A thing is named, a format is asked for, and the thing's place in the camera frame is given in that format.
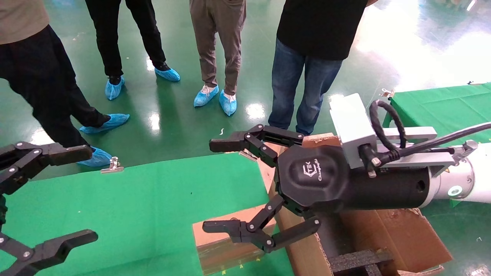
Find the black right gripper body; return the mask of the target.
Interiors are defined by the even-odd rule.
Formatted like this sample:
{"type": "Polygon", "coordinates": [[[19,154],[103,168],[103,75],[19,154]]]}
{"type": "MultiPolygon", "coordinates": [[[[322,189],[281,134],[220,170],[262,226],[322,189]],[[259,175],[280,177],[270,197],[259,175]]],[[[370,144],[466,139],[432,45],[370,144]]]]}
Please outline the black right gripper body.
{"type": "Polygon", "coordinates": [[[277,191],[293,213],[412,209],[428,196],[428,168],[350,168],[339,146],[294,145],[278,157],[277,191]]]}

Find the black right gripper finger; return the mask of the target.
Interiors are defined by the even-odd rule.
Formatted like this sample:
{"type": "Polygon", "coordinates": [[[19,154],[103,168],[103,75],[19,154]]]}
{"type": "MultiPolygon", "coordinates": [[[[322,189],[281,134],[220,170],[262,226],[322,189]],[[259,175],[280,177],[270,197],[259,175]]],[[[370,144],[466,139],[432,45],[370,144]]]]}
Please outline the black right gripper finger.
{"type": "Polygon", "coordinates": [[[226,139],[211,139],[210,151],[214,153],[251,152],[269,167],[276,167],[278,153],[266,143],[291,147],[301,145],[303,134],[268,125],[256,125],[247,131],[234,131],[226,139]]]}
{"type": "Polygon", "coordinates": [[[252,243],[265,253],[287,247],[317,232],[321,222],[313,216],[272,236],[266,234],[264,227],[279,213],[284,204],[284,198],[275,195],[250,222],[237,219],[208,220],[203,222],[202,229],[206,233],[226,233],[233,243],[252,243]]]}

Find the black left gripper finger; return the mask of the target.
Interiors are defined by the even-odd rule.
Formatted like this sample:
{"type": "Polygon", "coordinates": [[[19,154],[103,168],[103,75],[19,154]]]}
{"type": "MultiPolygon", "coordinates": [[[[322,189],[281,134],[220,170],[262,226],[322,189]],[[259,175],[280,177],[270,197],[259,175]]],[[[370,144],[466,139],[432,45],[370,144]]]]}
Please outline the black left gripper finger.
{"type": "Polygon", "coordinates": [[[16,261],[0,274],[2,276],[34,276],[43,269],[65,262],[72,249],[95,242],[98,234],[86,229],[46,240],[33,248],[3,233],[0,239],[0,249],[16,257],[16,261]]]}
{"type": "Polygon", "coordinates": [[[92,158],[86,146],[64,148],[59,143],[14,143],[0,149],[0,193],[11,195],[48,166],[61,166],[92,158]]]}

